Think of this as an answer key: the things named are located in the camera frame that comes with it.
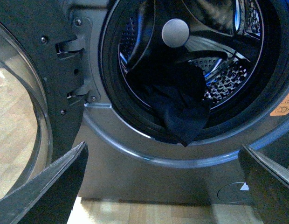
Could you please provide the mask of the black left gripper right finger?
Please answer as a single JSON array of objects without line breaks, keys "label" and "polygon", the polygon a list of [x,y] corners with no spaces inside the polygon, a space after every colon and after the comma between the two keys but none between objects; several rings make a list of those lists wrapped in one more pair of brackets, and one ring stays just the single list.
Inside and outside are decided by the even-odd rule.
[{"label": "black left gripper right finger", "polygon": [[263,222],[289,224],[289,170],[248,145],[238,158]]}]

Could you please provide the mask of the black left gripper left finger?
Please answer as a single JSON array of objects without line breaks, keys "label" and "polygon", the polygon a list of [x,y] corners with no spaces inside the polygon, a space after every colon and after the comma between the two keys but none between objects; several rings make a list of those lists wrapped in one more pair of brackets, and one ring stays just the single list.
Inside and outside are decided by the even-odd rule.
[{"label": "black left gripper left finger", "polygon": [[0,224],[65,224],[83,182],[85,142],[0,199]]}]

